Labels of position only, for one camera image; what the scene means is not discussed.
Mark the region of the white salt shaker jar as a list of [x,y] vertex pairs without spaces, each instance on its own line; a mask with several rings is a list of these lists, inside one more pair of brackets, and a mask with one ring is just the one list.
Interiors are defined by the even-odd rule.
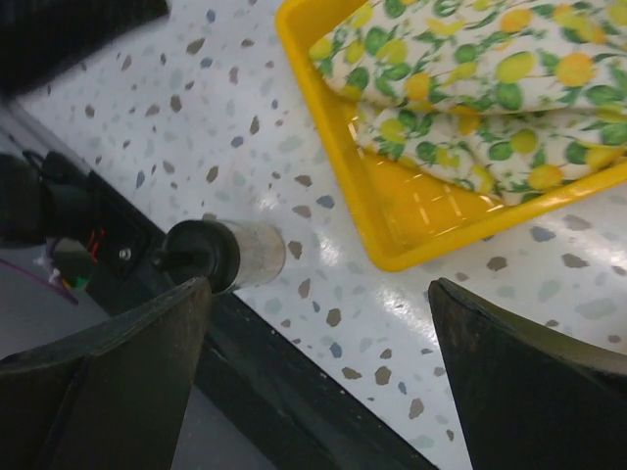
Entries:
[[215,294],[266,284],[285,260],[285,243],[273,225],[209,219],[177,223],[151,255],[171,283],[204,277]]

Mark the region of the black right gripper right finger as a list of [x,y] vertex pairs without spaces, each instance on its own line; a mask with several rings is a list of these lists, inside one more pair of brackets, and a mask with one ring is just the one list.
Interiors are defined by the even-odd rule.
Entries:
[[626,357],[440,278],[428,289],[475,469],[623,469]]

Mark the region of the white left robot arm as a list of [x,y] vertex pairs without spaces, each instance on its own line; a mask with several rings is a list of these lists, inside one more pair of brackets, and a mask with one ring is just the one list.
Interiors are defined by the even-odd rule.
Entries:
[[[169,14],[166,1],[4,1],[1,103],[44,85],[132,30]],[[37,246],[90,231],[93,193],[26,150],[1,154],[1,244]]]

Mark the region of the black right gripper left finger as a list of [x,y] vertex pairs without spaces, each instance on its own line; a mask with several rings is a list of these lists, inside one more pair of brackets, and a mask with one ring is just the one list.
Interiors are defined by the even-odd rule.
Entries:
[[168,469],[210,323],[196,278],[1,361],[4,469]]

